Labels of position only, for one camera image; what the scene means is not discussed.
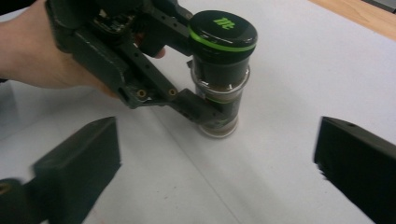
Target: human hand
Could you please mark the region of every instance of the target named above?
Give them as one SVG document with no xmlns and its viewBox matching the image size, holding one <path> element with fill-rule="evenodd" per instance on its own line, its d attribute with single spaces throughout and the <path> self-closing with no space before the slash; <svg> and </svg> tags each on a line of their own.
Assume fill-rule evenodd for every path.
<svg viewBox="0 0 396 224">
<path fill-rule="evenodd" d="M 19 17 L 0 23 L 0 78 L 51 89 L 91 86 L 115 96 L 71 54 L 56 48 L 44 3 L 37 0 Z"/>
</svg>

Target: white tabletop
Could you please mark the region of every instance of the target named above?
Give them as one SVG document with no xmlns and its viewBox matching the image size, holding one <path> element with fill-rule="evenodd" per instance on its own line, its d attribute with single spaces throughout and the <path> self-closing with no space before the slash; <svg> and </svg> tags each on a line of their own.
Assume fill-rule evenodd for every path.
<svg viewBox="0 0 396 224">
<path fill-rule="evenodd" d="M 179 3 L 238 14 L 259 32 L 235 133 L 212 139 L 169 107 L 131 110 L 88 88 L 8 82 L 0 179 L 30 180 L 30 165 L 65 138 L 115 116 L 122 166 L 85 224 L 373 223 L 312 159 L 321 116 L 396 143 L 396 42 L 305 0 Z M 153 61 L 192 90 L 188 60 L 168 49 Z"/>
</svg>

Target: green logo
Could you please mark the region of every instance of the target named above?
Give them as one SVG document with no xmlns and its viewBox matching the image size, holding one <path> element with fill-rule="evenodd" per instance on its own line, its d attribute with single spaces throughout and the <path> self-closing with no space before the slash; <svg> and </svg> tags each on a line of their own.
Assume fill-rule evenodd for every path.
<svg viewBox="0 0 396 224">
<path fill-rule="evenodd" d="M 233 27 L 235 26 L 235 23 L 228 20 L 227 18 L 222 18 L 219 20 L 215 20 L 213 22 L 215 22 L 217 25 L 221 26 L 221 28 L 223 28 L 224 30 L 233 29 Z"/>
</svg>

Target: green ring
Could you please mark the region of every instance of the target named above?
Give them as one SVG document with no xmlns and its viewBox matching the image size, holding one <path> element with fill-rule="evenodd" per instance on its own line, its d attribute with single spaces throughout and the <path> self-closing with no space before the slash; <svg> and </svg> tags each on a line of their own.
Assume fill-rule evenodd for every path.
<svg viewBox="0 0 396 224">
<path fill-rule="evenodd" d="M 242 47 L 242 48 L 233 48 L 233 47 L 226 47 L 226 46 L 222 46 L 219 44 L 215 44 L 212 43 L 206 39 L 201 38 L 200 36 L 198 36 L 198 34 L 196 34 L 191 27 L 189 26 L 189 31 L 190 31 L 190 36 L 192 39 L 194 39 L 195 41 L 204 44 L 212 49 L 219 49 L 219 50 L 223 50 L 223 51 L 229 51 L 229 52 L 243 52 L 243 51 L 248 51 L 250 49 L 254 49 L 256 47 L 256 44 L 250 45 L 248 47 Z"/>
</svg>

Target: screw hole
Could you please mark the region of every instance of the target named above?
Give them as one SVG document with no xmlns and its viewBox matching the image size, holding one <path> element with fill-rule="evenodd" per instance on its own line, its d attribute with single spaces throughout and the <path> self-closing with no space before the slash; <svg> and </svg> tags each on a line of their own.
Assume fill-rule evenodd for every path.
<svg viewBox="0 0 396 224">
<path fill-rule="evenodd" d="M 138 92 L 137 92 L 137 96 L 139 96 L 139 97 L 145 97 L 147 95 L 147 93 L 146 93 L 146 91 L 145 90 L 139 90 Z"/>
<path fill-rule="evenodd" d="M 174 96 L 174 95 L 176 95 L 176 94 L 177 94 L 177 90 L 175 90 L 175 89 L 169 90 L 169 95 Z"/>
</svg>

